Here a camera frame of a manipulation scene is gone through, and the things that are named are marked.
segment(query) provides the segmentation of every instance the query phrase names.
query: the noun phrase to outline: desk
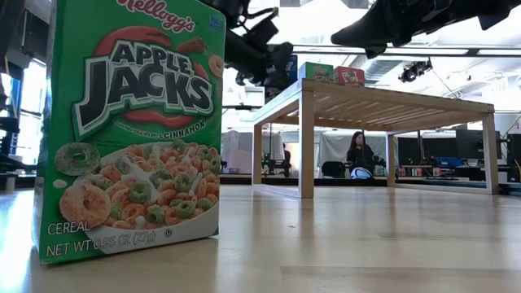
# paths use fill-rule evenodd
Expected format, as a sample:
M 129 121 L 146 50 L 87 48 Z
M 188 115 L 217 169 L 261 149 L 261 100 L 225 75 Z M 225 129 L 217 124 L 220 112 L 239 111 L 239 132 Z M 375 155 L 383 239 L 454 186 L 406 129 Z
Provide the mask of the desk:
M 421 94 L 366 88 L 359 85 L 337 85 L 333 82 L 302 79 L 265 104 L 254 116 L 252 184 L 253 188 L 280 195 L 312 199 L 314 195 L 313 137 L 314 126 L 365 129 L 386 132 L 387 186 L 435 189 L 437 186 L 396 184 L 394 137 L 420 129 L 435 129 L 445 125 L 483 121 L 484 154 L 487 188 L 497 194 L 496 133 L 494 106 L 439 98 Z M 300 171 L 299 188 L 285 189 L 263 186 L 262 125 L 266 123 L 299 125 Z M 480 189 L 452 187 L 454 191 L 483 193 Z

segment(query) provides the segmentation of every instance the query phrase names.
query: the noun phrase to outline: green cereal box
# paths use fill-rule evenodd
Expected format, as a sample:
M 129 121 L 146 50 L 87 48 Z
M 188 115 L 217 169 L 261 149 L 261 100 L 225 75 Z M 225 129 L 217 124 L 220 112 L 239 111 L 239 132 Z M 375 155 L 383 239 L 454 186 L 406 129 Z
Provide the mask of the green cereal box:
M 310 78 L 318 81 L 333 81 L 333 66 L 304 62 L 299 68 L 299 79 Z
M 42 263 L 216 234 L 225 17 L 195 0 L 53 6 Z

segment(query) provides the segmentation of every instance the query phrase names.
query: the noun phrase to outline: cereal box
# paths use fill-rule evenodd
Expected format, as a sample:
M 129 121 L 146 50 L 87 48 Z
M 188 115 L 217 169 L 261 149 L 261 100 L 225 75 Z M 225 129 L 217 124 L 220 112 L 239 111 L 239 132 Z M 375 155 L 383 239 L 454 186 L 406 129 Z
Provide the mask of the cereal box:
M 42 263 L 216 234 L 225 17 L 195 0 L 53 5 Z
M 318 81 L 333 81 L 333 66 L 305 62 L 299 69 L 299 79 L 302 78 L 310 78 Z
M 286 74 L 288 79 L 288 84 L 292 85 L 298 80 L 298 71 L 296 70 L 298 64 L 298 56 L 291 55 L 289 60 L 286 63 Z M 265 88 L 265 103 L 271 101 L 278 94 L 280 94 L 282 90 L 273 87 Z
M 341 85 L 365 85 L 364 71 L 358 68 L 338 66 L 334 70 L 335 82 Z

